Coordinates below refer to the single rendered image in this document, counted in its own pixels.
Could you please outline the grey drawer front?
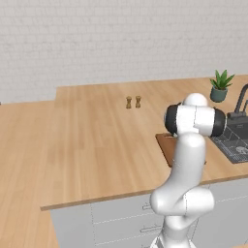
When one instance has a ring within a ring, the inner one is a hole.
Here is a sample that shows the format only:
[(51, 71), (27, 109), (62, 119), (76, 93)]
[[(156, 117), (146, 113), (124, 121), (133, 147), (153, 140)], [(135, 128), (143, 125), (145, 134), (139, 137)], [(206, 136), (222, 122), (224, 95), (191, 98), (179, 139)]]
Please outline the grey drawer front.
[(156, 214), (145, 214), (127, 217), (119, 220), (96, 223), (94, 225), (95, 244), (111, 244), (113, 241), (122, 241), (127, 238), (138, 237), (149, 232), (140, 232), (143, 227), (156, 225), (163, 226), (164, 217)]
[(103, 223), (106, 221), (152, 213), (152, 209), (142, 209), (142, 206), (146, 202), (149, 203), (149, 199), (150, 195), (147, 194), (92, 203), (93, 220), (95, 223)]

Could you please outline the dark grey sink basin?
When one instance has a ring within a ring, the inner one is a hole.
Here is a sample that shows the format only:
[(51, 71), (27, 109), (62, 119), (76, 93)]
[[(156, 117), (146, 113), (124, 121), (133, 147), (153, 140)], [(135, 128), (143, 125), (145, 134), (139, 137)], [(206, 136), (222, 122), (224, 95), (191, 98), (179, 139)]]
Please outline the dark grey sink basin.
[(231, 163), (248, 162), (248, 117), (229, 119), (223, 134), (211, 140)]

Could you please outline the black sink faucet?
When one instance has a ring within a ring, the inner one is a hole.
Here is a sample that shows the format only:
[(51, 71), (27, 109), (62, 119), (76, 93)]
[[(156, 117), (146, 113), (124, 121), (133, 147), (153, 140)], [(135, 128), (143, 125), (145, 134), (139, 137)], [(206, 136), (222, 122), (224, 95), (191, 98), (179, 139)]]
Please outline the black sink faucet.
[(234, 109), (234, 112), (229, 112), (228, 113), (228, 118), (230, 119), (235, 119), (235, 118), (239, 118), (239, 117), (245, 117), (246, 116), (246, 111), (245, 110), (240, 110), (244, 95), (246, 93), (246, 90), (248, 89), (248, 83), (246, 83), (239, 94), (237, 103), (236, 103), (236, 107)]

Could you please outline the grey cabinet door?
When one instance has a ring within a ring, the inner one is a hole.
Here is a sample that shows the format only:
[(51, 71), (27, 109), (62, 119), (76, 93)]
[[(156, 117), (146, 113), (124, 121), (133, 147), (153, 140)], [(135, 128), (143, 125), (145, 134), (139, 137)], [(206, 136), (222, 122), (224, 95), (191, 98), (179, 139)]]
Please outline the grey cabinet door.
[(198, 248), (232, 248), (248, 239), (248, 178), (210, 185), (214, 209), (202, 216), (193, 242)]

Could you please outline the grey cabinet panel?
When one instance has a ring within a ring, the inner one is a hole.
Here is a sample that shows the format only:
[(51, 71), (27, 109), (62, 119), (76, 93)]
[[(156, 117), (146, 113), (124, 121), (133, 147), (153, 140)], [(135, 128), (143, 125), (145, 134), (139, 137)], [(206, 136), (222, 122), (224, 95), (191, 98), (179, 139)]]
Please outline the grey cabinet panel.
[(89, 204), (50, 211), (59, 248), (94, 248), (91, 207)]

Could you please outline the brown wooden cutting board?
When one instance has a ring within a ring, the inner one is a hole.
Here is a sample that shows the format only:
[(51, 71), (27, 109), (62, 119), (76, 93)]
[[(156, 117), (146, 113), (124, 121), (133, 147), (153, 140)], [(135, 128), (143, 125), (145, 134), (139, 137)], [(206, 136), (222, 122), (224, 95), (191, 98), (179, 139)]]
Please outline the brown wooden cutting board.
[(205, 139), (199, 134), (186, 133), (177, 138), (157, 134), (156, 140), (171, 168), (194, 168), (206, 164)]

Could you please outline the green plant in teal pot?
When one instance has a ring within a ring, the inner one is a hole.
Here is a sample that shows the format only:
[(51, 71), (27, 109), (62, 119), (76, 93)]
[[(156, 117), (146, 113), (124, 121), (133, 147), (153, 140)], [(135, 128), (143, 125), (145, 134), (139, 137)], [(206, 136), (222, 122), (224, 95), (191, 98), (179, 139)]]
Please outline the green plant in teal pot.
[(228, 76), (228, 71), (225, 70), (222, 74), (215, 71), (215, 78), (210, 79), (212, 85), (210, 99), (215, 103), (221, 103), (225, 100), (228, 92), (228, 87), (232, 85), (231, 80), (234, 75)]

